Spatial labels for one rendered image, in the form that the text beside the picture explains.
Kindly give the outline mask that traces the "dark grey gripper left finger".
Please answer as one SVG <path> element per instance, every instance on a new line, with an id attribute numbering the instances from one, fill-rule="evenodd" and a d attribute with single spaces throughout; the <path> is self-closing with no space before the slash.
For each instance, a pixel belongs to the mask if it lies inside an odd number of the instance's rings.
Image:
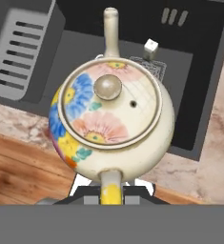
<path id="1" fill-rule="evenodd" d="M 82 186 L 78 187 L 73 196 L 69 196 L 56 202 L 56 205 L 99 205 L 100 204 L 100 187 L 99 186 Z"/>

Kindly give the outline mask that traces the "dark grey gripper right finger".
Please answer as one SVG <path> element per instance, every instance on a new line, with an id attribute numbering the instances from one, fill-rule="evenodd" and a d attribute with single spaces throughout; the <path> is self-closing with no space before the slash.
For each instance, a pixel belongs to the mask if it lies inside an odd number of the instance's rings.
<path id="1" fill-rule="evenodd" d="M 141 205 L 146 203 L 167 205 L 167 202 L 149 194 L 143 186 L 125 186 L 123 188 L 125 205 Z"/>

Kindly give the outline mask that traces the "floral cream ceramic teapot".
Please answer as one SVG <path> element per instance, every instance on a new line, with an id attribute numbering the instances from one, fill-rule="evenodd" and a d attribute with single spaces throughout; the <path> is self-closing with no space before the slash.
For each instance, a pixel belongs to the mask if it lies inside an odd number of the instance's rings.
<path id="1" fill-rule="evenodd" d="M 120 56 L 115 8 L 104 9 L 104 36 L 105 52 L 56 91 L 49 133 L 61 159 L 100 184 L 100 203 L 121 205 L 122 185 L 151 170 L 170 147 L 174 109 L 156 77 Z"/>

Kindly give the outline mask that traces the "dark grey kitchen sink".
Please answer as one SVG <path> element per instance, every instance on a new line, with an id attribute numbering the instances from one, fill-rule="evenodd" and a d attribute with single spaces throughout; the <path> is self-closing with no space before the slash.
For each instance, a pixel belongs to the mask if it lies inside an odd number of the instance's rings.
<path id="1" fill-rule="evenodd" d="M 175 112 L 170 151 L 199 159 L 224 60 L 224 0 L 0 0 L 0 104 L 47 116 L 66 77 L 102 53 L 103 11 L 119 12 L 119 49 L 157 42 Z"/>

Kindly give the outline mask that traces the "small white square block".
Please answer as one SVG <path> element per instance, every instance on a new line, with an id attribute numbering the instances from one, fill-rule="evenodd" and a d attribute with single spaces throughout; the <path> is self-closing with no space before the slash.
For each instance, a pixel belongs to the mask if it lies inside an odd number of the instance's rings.
<path id="1" fill-rule="evenodd" d="M 153 60 L 158 50 L 158 43 L 149 38 L 144 45 L 143 58 L 147 61 Z"/>

